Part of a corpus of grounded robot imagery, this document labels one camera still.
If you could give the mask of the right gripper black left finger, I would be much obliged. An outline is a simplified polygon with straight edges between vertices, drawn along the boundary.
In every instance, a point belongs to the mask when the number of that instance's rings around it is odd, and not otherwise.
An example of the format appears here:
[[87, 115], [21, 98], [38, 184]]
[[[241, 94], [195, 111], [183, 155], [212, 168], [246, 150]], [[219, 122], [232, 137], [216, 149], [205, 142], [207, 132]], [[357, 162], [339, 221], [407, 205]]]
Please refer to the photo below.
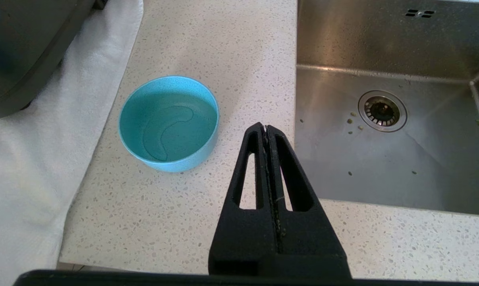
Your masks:
[[[241, 208], [247, 163], [254, 156], [255, 207]], [[232, 178], [209, 249], [210, 275], [258, 275], [263, 259], [279, 250], [275, 199], [279, 174], [273, 169], [267, 127], [258, 122], [244, 133]]]

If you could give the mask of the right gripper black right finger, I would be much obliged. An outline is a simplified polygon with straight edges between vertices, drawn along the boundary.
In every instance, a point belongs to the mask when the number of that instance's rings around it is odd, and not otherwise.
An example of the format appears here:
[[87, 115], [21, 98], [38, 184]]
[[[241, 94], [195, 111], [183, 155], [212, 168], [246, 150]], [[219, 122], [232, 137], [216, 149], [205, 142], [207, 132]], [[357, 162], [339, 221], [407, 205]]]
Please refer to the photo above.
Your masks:
[[274, 267], [288, 277], [349, 278], [347, 256], [283, 132], [267, 127], [276, 233]]

